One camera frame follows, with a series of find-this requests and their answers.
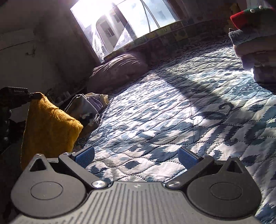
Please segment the yellow knitted sweater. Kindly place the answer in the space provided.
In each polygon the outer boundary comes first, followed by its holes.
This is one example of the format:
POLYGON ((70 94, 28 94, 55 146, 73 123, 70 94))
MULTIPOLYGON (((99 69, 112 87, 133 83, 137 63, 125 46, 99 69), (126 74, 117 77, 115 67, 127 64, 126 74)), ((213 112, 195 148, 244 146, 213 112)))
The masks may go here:
POLYGON ((21 168, 25 169, 35 154, 55 158, 72 152, 82 129, 78 120, 52 104, 45 95, 32 100, 21 147, 21 168))

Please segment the blue white patterned quilt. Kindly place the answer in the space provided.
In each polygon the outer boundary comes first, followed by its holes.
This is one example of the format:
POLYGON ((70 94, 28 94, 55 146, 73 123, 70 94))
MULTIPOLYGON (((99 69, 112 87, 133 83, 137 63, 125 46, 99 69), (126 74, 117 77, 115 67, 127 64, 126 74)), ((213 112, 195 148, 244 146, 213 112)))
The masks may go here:
POLYGON ((201 44, 109 94, 100 126, 74 150, 95 149, 87 170, 106 182, 167 182, 185 172, 185 147, 238 157, 259 186, 256 218, 275 223, 275 85, 243 70, 229 39, 201 44))

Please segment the purple pillow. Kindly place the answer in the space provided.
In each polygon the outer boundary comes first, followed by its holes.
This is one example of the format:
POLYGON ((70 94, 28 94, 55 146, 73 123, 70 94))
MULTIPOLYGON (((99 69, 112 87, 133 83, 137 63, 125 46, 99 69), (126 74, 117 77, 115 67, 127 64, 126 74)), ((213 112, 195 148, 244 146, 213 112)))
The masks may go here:
POLYGON ((93 69, 86 84, 87 92, 109 93, 148 71, 148 64, 141 53, 124 53, 93 69))

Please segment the lilac folded garment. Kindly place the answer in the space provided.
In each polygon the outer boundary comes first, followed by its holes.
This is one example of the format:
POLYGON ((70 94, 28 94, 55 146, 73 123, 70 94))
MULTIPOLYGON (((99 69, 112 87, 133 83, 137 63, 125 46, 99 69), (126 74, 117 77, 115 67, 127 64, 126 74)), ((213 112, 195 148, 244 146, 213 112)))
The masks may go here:
POLYGON ((275 57, 242 57, 242 67, 253 71, 253 78, 259 84, 275 84, 275 57))

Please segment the beige folded garment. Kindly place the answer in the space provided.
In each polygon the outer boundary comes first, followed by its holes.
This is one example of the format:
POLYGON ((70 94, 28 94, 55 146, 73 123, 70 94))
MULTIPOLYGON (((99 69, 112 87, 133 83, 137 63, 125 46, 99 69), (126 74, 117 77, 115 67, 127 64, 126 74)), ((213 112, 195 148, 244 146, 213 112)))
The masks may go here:
POLYGON ((242 57, 254 57, 254 58, 268 58, 275 57, 275 42, 245 42, 238 46, 233 46, 234 51, 240 59, 242 57))

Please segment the grey blue folded garment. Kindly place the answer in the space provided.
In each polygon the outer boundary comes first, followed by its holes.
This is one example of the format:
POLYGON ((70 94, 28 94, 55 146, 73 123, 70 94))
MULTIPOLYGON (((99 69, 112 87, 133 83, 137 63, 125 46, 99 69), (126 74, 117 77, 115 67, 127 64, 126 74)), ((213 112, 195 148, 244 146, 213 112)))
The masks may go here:
POLYGON ((242 43, 254 40, 259 37, 267 37, 275 35, 275 28, 246 28, 244 30, 233 30, 229 29, 228 36, 233 45, 238 46, 242 43))

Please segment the colourful alphabet foam bumper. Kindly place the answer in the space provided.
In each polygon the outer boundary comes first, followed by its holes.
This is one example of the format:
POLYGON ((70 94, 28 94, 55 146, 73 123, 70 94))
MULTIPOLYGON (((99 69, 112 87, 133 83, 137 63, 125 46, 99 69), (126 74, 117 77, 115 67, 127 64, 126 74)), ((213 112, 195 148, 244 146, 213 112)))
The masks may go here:
POLYGON ((151 57, 155 53, 168 54, 189 43, 209 40, 217 34, 217 31, 216 20, 200 23, 194 23, 193 19, 176 21, 120 47, 104 57, 104 61, 108 62, 129 52, 141 52, 146 57, 151 57))

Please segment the red green knitted garment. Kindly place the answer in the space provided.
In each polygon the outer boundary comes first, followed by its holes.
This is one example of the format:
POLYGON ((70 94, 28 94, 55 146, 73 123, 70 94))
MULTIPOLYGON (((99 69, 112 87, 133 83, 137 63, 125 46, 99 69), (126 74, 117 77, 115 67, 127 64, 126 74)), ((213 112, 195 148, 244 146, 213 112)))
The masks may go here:
POLYGON ((275 23, 275 9, 263 6, 246 9, 232 15, 230 20, 240 30, 249 27, 260 28, 275 23))

